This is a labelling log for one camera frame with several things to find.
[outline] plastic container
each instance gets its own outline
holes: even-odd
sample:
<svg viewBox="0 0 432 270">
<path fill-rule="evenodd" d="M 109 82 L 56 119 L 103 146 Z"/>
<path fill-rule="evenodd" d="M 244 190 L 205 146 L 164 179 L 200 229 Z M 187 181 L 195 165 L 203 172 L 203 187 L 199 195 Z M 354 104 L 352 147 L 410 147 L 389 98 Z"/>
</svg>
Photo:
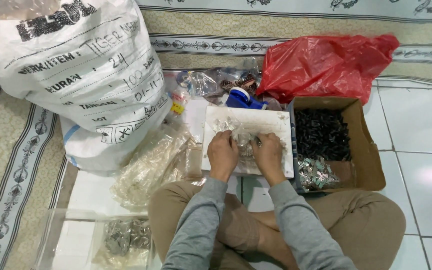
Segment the plastic container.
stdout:
<svg viewBox="0 0 432 270">
<path fill-rule="evenodd" d="M 90 210 L 50 209 L 41 220 L 40 240 L 35 244 L 35 270 L 148 270 L 156 250 L 151 240 L 147 260 L 130 267 L 103 267 L 95 256 L 104 245 L 110 221 L 130 218 L 147 219 L 146 215 L 106 216 Z"/>
</svg>

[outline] blue tape dispenser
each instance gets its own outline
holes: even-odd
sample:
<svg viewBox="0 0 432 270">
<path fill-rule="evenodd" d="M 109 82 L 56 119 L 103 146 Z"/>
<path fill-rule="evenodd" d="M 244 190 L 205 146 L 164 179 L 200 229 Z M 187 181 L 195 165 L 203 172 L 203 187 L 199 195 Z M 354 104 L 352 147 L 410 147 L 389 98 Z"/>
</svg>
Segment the blue tape dispenser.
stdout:
<svg viewBox="0 0 432 270">
<path fill-rule="evenodd" d="M 254 97 L 250 96 L 246 90 L 240 87 L 233 87 L 229 91 L 229 96 L 226 100 L 226 106 L 231 108 L 244 108 L 265 110 L 268 106 L 267 101 L 257 101 Z"/>
</svg>

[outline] patterned mat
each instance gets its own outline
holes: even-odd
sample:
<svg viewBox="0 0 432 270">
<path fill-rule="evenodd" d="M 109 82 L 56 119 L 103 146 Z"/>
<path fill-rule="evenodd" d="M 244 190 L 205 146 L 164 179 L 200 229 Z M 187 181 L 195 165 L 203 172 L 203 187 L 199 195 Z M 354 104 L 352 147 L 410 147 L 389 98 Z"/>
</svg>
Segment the patterned mat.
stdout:
<svg viewBox="0 0 432 270">
<path fill-rule="evenodd" d="M 69 200 L 76 168 L 64 155 L 57 115 L 0 87 L 0 270 L 31 267 L 41 218 Z"/>
</svg>

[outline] white styrofoam board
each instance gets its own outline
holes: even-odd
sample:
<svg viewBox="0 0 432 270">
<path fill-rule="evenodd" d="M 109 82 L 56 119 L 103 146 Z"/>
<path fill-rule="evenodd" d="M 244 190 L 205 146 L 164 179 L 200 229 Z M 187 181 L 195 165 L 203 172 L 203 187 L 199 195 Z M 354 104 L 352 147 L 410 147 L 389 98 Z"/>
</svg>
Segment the white styrofoam board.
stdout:
<svg viewBox="0 0 432 270">
<path fill-rule="evenodd" d="M 213 140 L 216 132 L 208 122 L 209 117 L 226 120 L 228 117 L 236 117 L 241 122 L 245 132 L 251 133 L 271 133 L 274 132 L 276 136 L 281 139 L 281 143 L 285 147 L 283 156 L 283 172 L 287 178 L 294 177 L 293 156 L 291 149 L 291 122 L 290 113 L 287 111 L 274 111 L 274 110 L 259 110 L 259 109 L 245 109 L 245 108 L 228 108 L 208 106 L 206 108 L 206 120 L 204 122 L 204 139 L 202 142 L 202 161 L 201 169 L 209 171 L 211 165 L 207 155 L 208 145 Z M 257 167 L 243 167 L 238 164 L 234 170 L 233 175 L 261 175 Z"/>
</svg>

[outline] gray sleeve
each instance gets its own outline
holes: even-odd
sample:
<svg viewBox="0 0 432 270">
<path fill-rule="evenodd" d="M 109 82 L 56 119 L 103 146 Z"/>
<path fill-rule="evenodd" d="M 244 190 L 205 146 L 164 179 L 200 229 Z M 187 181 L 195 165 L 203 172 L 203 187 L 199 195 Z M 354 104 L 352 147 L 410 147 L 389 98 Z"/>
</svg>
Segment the gray sleeve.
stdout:
<svg viewBox="0 0 432 270">
<path fill-rule="evenodd" d="M 228 184 L 208 178 L 183 211 L 162 270 L 208 269 Z"/>
<path fill-rule="evenodd" d="M 301 270 L 356 270 L 319 221 L 315 210 L 289 181 L 269 189 L 276 222 Z"/>
</svg>

